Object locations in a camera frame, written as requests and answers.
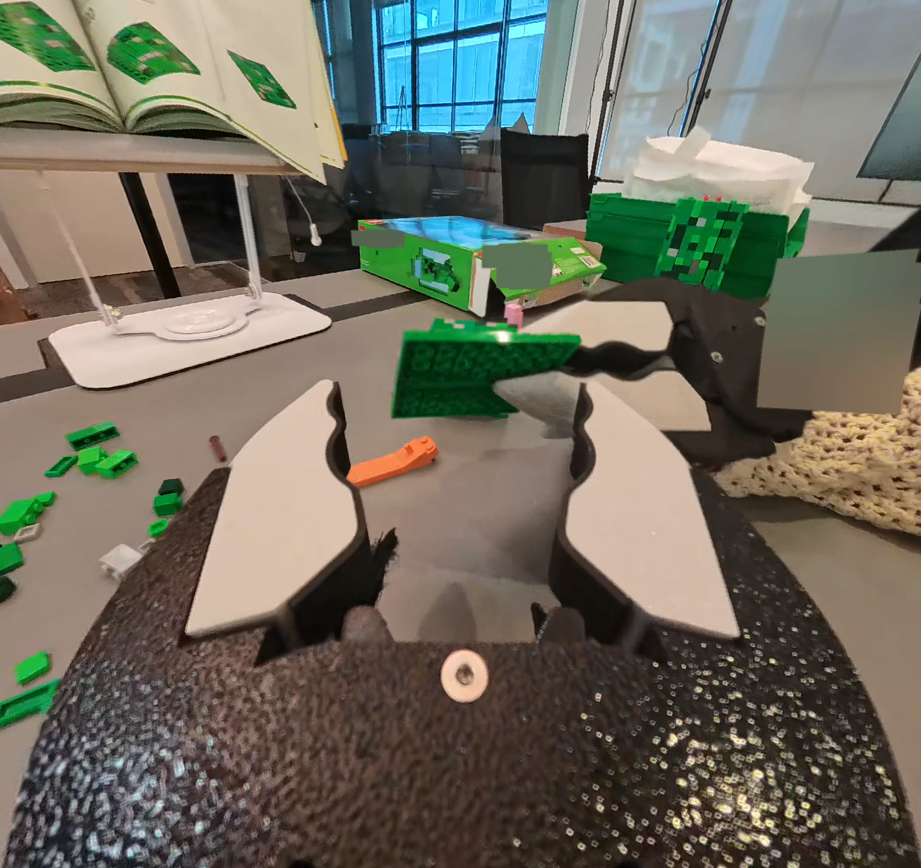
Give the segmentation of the white plastic bags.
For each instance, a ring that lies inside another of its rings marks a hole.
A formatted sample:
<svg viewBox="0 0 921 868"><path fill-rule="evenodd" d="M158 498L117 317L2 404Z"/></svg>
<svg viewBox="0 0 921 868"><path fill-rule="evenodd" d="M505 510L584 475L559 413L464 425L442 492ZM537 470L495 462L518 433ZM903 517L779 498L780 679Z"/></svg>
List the white plastic bags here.
<svg viewBox="0 0 921 868"><path fill-rule="evenodd" d="M720 197L795 222L812 203L805 184L813 167L785 153L715 140L696 126L684 138L647 138L628 168L621 193L667 203Z"/></svg>

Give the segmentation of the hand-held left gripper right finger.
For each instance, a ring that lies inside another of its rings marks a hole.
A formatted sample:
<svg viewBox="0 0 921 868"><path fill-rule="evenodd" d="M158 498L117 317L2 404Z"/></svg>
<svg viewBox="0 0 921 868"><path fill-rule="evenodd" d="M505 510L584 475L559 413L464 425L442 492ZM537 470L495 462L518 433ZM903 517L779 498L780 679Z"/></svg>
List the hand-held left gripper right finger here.
<svg viewBox="0 0 921 868"><path fill-rule="evenodd" d="M653 627L720 641L742 630L685 458L600 383L582 383L550 588L589 637L640 646Z"/></svg>

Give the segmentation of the small white lego piece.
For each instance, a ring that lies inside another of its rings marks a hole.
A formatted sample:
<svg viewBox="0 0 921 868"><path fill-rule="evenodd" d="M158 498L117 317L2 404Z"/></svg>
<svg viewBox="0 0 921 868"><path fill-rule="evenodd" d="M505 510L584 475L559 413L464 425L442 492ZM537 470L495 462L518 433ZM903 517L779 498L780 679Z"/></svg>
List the small white lego piece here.
<svg viewBox="0 0 921 868"><path fill-rule="evenodd" d="M114 581L119 581L124 574L129 572L143 558L144 552L122 543L105 553L99 559L99 565L107 577Z"/></svg>

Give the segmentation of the white book stand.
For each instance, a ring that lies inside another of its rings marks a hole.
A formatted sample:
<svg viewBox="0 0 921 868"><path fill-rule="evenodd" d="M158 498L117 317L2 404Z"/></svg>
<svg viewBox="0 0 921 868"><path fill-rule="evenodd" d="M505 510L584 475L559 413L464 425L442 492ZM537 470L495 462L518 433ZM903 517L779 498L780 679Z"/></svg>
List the white book stand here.
<svg viewBox="0 0 921 868"><path fill-rule="evenodd" d="M57 206L52 215L81 275L98 320L53 332L50 346L74 383L87 390L123 388L322 333L332 319L316 307L262 288L248 199L251 175L295 170L246 139L193 139L2 128L2 170L200 173L233 176L248 262L245 292L208 301L175 298L159 309L121 313L105 304Z"/></svg>

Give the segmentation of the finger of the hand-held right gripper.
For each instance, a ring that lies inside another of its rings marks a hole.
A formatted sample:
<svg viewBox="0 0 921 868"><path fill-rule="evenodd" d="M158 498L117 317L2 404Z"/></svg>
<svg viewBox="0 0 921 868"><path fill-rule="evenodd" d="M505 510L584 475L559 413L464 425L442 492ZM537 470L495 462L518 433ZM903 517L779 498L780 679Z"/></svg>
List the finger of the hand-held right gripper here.
<svg viewBox="0 0 921 868"><path fill-rule="evenodd" d="M497 381L495 392L517 410L543 422L556 436L571 431L580 387L588 381L598 382L661 432L711 431L706 402L672 369L656 370L638 380L621 380L606 373L578 378L555 369Z"/></svg>
<svg viewBox="0 0 921 868"><path fill-rule="evenodd" d="M582 299L524 324L524 333L577 335L567 373L672 369L674 321L661 301Z"/></svg>

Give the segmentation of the green pixel lego figure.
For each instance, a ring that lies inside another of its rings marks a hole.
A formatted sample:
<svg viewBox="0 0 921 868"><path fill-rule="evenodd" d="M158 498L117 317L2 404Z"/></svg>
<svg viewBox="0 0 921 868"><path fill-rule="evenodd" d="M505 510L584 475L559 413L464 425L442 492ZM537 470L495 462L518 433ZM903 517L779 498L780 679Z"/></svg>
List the green pixel lego figure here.
<svg viewBox="0 0 921 868"><path fill-rule="evenodd" d="M749 204L721 196L677 200L654 276L720 289L749 210Z"/></svg>

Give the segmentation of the green plastic crate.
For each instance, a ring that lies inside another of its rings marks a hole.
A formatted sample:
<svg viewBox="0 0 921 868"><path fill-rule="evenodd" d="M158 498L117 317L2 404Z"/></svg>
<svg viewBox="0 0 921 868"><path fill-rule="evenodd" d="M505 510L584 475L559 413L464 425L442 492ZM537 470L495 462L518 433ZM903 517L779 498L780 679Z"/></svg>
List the green plastic crate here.
<svg viewBox="0 0 921 868"><path fill-rule="evenodd" d="M586 239L602 246L605 278L628 283L654 278L654 268L673 216L674 203L595 194ZM811 210L795 222L788 217L748 211L720 291L757 300L770 291L777 262L796 257L803 246Z"/></svg>

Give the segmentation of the green lego set box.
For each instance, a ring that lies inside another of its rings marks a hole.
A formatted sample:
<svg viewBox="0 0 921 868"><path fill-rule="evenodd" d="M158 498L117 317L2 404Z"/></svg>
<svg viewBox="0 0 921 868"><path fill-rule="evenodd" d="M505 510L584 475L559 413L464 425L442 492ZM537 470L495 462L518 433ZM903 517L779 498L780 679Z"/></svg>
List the green lego set box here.
<svg viewBox="0 0 921 868"><path fill-rule="evenodd" d="M489 320L577 296L605 272L583 240L471 217L360 220L352 238L365 273Z"/></svg>

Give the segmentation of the dark framed window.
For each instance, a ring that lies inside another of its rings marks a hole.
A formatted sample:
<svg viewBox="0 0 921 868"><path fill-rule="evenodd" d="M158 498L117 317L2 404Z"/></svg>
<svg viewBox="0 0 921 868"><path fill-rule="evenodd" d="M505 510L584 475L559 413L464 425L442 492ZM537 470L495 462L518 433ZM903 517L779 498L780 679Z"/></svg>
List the dark framed window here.
<svg viewBox="0 0 921 868"><path fill-rule="evenodd" d="M389 132L535 124L550 0L373 0Z"/></svg>

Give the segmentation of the person's right forearm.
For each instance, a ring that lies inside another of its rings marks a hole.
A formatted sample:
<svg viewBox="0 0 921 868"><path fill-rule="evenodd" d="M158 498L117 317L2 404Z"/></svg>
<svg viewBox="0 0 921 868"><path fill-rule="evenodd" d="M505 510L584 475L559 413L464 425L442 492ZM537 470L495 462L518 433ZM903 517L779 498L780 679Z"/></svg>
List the person's right forearm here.
<svg viewBox="0 0 921 868"><path fill-rule="evenodd" d="M802 435L714 475L733 498L801 499L839 515L920 535L920 369L896 415L816 412Z"/></svg>

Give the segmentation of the green lego plate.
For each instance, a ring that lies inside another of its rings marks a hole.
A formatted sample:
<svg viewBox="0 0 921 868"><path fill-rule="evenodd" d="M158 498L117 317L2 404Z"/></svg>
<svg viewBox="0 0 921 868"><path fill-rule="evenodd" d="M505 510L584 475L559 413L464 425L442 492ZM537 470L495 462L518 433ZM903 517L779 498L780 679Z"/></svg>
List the green lego plate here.
<svg viewBox="0 0 921 868"><path fill-rule="evenodd" d="M494 384L559 369L580 345L577 334L437 319L428 330L402 337L390 414L396 419L508 417L519 410L494 391Z"/></svg>

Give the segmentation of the black tripod stand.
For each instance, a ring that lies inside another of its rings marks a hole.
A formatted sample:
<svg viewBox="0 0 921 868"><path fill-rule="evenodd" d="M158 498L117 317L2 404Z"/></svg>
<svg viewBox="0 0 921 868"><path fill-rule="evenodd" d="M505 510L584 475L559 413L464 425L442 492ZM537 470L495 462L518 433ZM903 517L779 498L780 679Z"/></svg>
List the black tripod stand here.
<svg viewBox="0 0 921 868"><path fill-rule="evenodd" d="M709 81L734 3L735 0L717 0L714 7L707 35L701 46L697 68L690 80L690 90L678 133L681 138L688 137L696 127L704 101L709 96Z"/></svg>
<svg viewBox="0 0 921 868"><path fill-rule="evenodd" d="M611 128L614 105L626 63L626 50L633 27L638 0L616 0L614 15L609 25L610 42L605 59L602 99L595 131L591 164L591 183L596 186L603 181L602 166L605 144Z"/></svg>

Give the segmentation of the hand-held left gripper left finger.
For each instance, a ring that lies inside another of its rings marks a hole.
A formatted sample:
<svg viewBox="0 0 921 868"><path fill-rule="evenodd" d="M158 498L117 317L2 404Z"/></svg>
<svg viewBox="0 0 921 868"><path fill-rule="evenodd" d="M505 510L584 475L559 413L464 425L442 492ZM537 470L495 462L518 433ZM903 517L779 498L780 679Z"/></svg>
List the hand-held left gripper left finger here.
<svg viewBox="0 0 921 868"><path fill-rule="evenodd" d="M201 640L262 627L325 642L370 605L378 563L350 460L339 384L320 380L232 460L185 626Z"/></svg>

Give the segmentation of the black office chair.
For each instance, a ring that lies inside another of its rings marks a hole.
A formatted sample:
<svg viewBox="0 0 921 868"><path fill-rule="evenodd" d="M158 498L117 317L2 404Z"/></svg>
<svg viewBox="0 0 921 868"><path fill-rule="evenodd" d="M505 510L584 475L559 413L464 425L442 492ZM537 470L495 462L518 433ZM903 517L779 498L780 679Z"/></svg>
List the black office chair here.
<svg viewBox="0 0 921 868"><path fill-rule="evenodd" d="M545 136L500 130L503 223L542 229L587 217L590 206L587 134Z"/></svg>

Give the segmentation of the orange brick separator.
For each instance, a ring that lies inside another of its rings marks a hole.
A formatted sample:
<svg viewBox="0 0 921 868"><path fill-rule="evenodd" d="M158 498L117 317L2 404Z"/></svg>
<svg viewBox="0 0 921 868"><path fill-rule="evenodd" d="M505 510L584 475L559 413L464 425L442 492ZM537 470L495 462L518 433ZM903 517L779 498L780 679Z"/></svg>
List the orange brick separator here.
<svg viewBox="0 0 921 868"><path fill-rule="evenodd" d="M353 465L347 480L357 488L364 488L426 467L438 455L435 442L423 436L409 441L396 452Z"/></svg>

